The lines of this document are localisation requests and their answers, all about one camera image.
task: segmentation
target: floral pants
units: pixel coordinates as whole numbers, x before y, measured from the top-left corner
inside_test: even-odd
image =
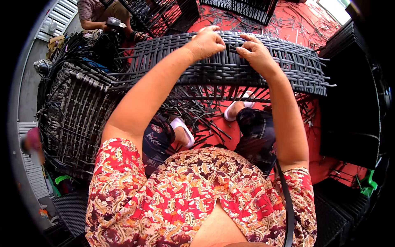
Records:
[[[239,111],[236,120],[243,136],[234,151],[269,175],[276,160],[272,114],[244,108]],[[143,139],[143,163],[147,177],[176,153],[171,146],[174,139],[175,133],[169,121],[161,115],[155,115],[145,129]]]

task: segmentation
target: gray woven wicker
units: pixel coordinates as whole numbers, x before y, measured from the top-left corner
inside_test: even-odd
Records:
[[[181,99],[187,100],[240,100],[239,93],[247,89],[259,92],[260,89],[267,89],[266,80],[258,74],[245,60],[239,57],[235,48],[241,46],[245,40],[240,38],[238,32],[218,32],[225,41],[226,50],[213,55],[205,60],[200,60],[189,66],[178,80],[178,86],[190,88],[191,85],[199,85],[196,93],[186,93],[179,95]],[[111,74],[118,81],[114,82],[116,87],[110,90],[126,90],[131,88],[140,80],[154,65],[161,61],[166,55],[177,48],[188,43],[196,33],[185,33],[178,35],[164,36],[152,40],[138,43],[132,56],[125,56],[116,59],[130,59],[130,68],[127,72]],[[318,94],[326,96],[326,86],[330,86],[321,66],[321,59],[311,49],[301,45],[267,36],[255,35],[268,48],[274,60],[288,77],[295,92],[308,94]],[[222,89],[222,94],[217,97],[207,91],[206,85],[215,86]],[[245,101],[266,102],[265,98],[241,99]]]
[[[39,111],[46,160],[59,172],[90,180],[101,134],[121,96],[108,94],[114,78],[65,62]]]

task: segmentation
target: paisley pattern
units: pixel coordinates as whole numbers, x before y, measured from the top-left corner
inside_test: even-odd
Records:
[[[317,224],[308,170],[284,176],[295,213],[293,245],[313,246]],[[279,179],[215,147],[176,153],[147,179],[135,145],[110,139],[96,157],[86,238],[91,246],[189,246],[218,198],[248,241],[282,246],[281,190]]]

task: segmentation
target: black strap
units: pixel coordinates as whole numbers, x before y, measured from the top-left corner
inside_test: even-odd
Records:
[[[277,163],[278,176],[280,177],[280,181],[281,181],[282,193],[284,194],[285,202],[287,204],[285,208],[285,212],[287,216],[285,238],[282,246],[291,247],[293,240],[293,230],[295,229],[295,215],[293,213],[291,194],[288,189],[288,185],[285,181],[284,174],[282,174],[281,167],[278,164],[278,160],[276,160],[276,163]]]

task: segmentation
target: seated worker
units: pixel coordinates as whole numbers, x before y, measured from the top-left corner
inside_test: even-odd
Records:
[[[40,129],[30,129],[19,141],[22,153],[30,155],[33,164],[43,165],[45,162],[44,152],[41,149]]]
[[[287,76],[255,36],[240,34],[247,42],[236,51],[266,79],[272,114],[251,108],[251,102],[229,106],[224,117],[237,121],[247,138],[237,153],[217,147],[166,153],[172,142],[191,147],[193,136],[182,119],[161,127],[164,121],[155,114],[188,66],[225,49],[213,32],[218,29],[201,29],[151,68],[105,124],[85,218],[92,247],[282,246],[287,220],[294,226],[292,246],[314,246],[317,222],[302,116]],[[163,132],[171,135],[161,138]],[[274,138],[294,219],[286,217],[279,178],[265,175]],[[248,149],[266,152],[261,159],[269,162],[260,168],[249,162]],[[156,163],[144,161],[144,154]]]
[[[110,31],[106,25],[108,17],[115,17],[126,24],[124,32],[128,41],[140,42],[148,38],[148,35],[135,31],[130,26],[130,13],[118,1],[114,1],[106,8],[99,0],[78,0],[78,15],[81,27],[85,30],[103,29]]]

